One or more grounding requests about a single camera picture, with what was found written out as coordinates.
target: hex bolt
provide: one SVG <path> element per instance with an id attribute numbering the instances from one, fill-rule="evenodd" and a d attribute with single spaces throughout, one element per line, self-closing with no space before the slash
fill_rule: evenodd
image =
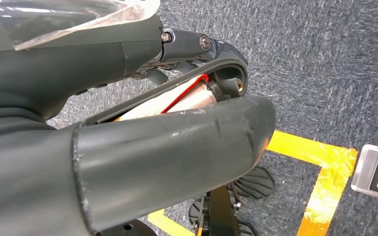
<path id="1" fill-rule="evenodd" d="M 163 33 L 161 35 L 161 40 L 163 41 L 163 43 L 168 43 L 172 41 L 172 36 L 169 33 Z"/>
<path id="2" fill-rule="evenodd" d="M 207 51 L 211 48 L 211 40 L 208 38 L 208 36 L 203 35 L 200 38 L 200 45 L 202 50 Z"/>

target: gray carpet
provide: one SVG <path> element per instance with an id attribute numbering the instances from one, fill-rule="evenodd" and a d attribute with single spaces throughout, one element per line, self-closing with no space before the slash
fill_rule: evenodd
<path id="1" fill-rule="evenodd" d="M 240 49 L 250 62 L 248 95 L 273 100 L 279 130 L 356 149 L 378 145 L 378 0 L 168 0 L 159 15 L 167 27 Z M 91 90 L 70 98 L 50 124 L 66 126 L 150 88 L 125 81 Z M 259 235 L 295 235 L 319 168 L 273 153 L 260 164 L 274 176 L 274 194 L 249 200 L 239 217 Z M 166 214 L 188 225 L 188 205 Z M 378 236 L 378 199 L 348 183 L 328 235 Z"/>

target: metal frame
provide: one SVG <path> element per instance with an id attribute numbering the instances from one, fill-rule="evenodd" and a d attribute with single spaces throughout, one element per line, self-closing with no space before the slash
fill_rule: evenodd
<path id="1" fill-rule="evenodd" d="M 376 168 L 378 166 L 378 147 L 364 145 L 351 182 L 354 191 L 378 198 L 378 192 L 370 189 Z"/>

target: yellow tape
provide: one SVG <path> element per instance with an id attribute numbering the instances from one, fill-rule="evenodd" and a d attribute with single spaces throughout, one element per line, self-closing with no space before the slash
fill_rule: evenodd
<path id="1" fill-rule="evenodd" d="M 297 235 L 324 236 L 353 172 L 357 151 L 280 131 L 275 131 L 267 149 L 321 166 Z M 150 214 L 149 222 L 171 236 L 194 236 L 194 233 L 164 216 L 164 209 Z"/>
<path id="2" fill-rule="evenodd" d="M 194 236 L 195 234 L 164 215 L 164 209 L 149 214 L 148 221 L 171 236 Z"/>

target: clear plastic film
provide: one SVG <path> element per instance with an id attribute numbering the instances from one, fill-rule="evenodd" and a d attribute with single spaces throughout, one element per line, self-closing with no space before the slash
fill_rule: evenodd
<path id="1" fill-rule="evenodd" d="M 160 0 L 0 0 L 0 25 L 15 50 L 67 34 L 152 17 Z"/>

